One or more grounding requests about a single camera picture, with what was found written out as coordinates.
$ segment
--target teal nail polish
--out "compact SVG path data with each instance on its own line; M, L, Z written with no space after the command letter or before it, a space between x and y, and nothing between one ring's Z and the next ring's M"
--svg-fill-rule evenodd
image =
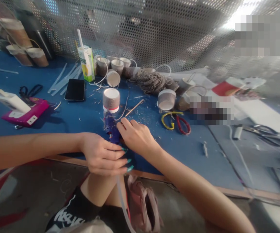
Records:
M133 165L131 165L128 169L127 172L130 172L133 169Z

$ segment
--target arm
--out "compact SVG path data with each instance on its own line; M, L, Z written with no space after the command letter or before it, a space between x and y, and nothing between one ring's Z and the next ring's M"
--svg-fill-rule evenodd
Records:
M146 126L123 118L117 127L126 145L164 174L205 220L231 233L255 232L248 218L234 203L202 176L164 151Z
M0 137L0 169L22 165L50 155L83 152L90 172L102 175L124 174L127 159L121 146L94 133L27 134Z

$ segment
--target purple glue gun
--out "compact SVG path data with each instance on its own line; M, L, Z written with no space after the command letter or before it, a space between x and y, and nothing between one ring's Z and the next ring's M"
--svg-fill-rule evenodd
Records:
M119 144L120 132L117 129L115 118L110 112L105 114L105 131L110 136L110 142Z

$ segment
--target metal mesh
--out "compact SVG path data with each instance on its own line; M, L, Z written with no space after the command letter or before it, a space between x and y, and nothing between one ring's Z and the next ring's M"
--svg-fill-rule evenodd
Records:
M200 67L210 79L270 77L280 56L235 56L229 20L278 15L280 0L4 0L12 11L33 12L58 55L78 57L78 37L94 54L134 59L139 66L171 66L173 72Z

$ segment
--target yellow-handled scissors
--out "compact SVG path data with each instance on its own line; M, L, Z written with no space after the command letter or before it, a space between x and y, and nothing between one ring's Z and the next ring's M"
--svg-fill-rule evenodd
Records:
M177 114L183 114L183 112L168 112L168 113L165 113L163 116L162 116L162 124L164 125L164 127L168 130L174 130L174 123L171 122L171 127L167 126L165 124L165 116L171 114L172 116L175 116L176 117L176 122L178 124L178 128L179 128L179 131L182 133L182 134L190 134L191 133L191 127L190 125L187 123L186 120L184 120L182 117L179 117ZM182 128L181 128L181 123L180 121L182 121L185 125L186 125L186 128L187 128L187 132L183 131Z

